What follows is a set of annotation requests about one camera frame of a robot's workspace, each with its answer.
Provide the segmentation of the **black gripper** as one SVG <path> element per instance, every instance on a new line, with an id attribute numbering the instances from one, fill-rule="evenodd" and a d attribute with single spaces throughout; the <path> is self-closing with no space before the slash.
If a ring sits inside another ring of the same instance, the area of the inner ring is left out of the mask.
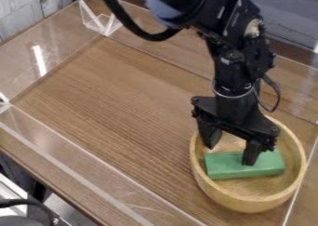
<path id="1" fill-rule="evenodd" d="M 253 166 L 262 151 L 273 151 L 281 129 L 258 109 L 257 97 L 248 94 L 238 99 L 194 96 L 193 117 L 206 148 L 213 150 L 228 132 L 248 141 L 242 164 Z"/>

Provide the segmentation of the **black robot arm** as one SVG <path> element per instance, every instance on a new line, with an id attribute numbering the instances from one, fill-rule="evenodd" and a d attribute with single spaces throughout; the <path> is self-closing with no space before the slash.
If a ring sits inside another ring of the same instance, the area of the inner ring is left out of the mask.
<path id="1" fill-rule="evenodd" d="M 274 67 L 261 10 L 252 0 L 145 0 L 172 29 L 194 29 L 214 61 L 212 97 L 192 98 L 208 148 L 225 132 L 246 140 L 241 163 L 252 166 L 274 149 L 280 127 L 261 112 L 260 88 Z"/>

